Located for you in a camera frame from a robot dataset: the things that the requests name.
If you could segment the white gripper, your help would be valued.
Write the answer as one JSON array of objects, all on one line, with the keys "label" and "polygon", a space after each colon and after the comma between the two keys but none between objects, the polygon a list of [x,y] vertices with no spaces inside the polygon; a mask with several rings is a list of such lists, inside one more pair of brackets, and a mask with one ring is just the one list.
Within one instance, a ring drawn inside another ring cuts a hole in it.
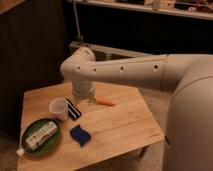
[{"label": "white gripper", "polygon": [[95,92],[73,92],[73,97],[76,103],[80,103],[83,100],[91,100],[95,97]]}]

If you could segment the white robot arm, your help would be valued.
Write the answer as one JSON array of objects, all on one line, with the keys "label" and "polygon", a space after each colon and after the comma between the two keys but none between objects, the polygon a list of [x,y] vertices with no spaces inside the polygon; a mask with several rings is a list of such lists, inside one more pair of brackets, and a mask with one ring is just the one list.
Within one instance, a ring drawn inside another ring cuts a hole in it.
[{"label": "white robot arm", "polygon": [[171,92],[162,171],[213,171],[212,54],[97,61],[92,50],[81,47],[60,72],[77,99],[94,95],[95,81]]}]

